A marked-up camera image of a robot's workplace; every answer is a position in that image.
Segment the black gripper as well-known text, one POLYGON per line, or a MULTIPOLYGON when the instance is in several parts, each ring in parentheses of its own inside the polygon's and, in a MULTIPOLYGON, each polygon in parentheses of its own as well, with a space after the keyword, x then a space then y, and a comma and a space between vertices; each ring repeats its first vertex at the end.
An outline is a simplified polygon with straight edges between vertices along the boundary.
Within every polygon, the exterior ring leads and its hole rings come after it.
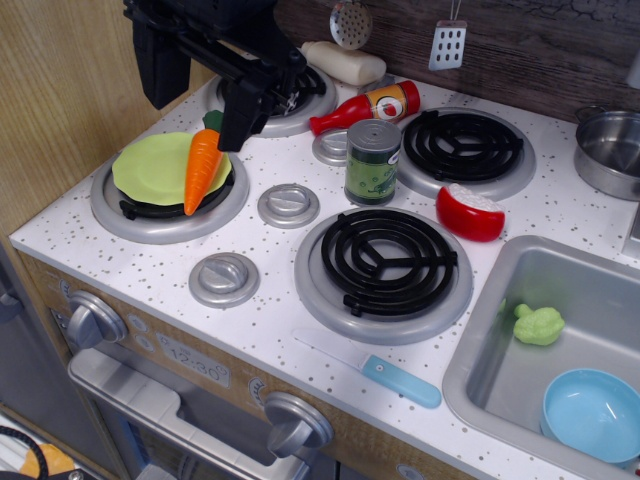
MULTIPOLYGON (((267 78, 279 98, 292 94, 307 62, 277 25, 272 9, 166 9, 164 33, 133 22, 133 46, 143 92, 160 110, 189 89, 196 61, 233 82, 267 78)), ((273 98, 255 85, 231 83, 226 90, 219 147, 239 152, 261 133, 273 98)))

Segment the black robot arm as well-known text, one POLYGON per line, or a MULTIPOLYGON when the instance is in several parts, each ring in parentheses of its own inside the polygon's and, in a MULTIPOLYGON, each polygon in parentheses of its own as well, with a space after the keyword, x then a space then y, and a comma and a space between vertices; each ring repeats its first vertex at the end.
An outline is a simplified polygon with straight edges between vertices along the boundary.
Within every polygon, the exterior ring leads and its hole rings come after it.
POLYGON ((186 92, 192 62, 225 79, 219 147, 238 152, 296 100, 307 62, 279 28, 273 1, 127 1, 142 89, 161 109, 186 92))

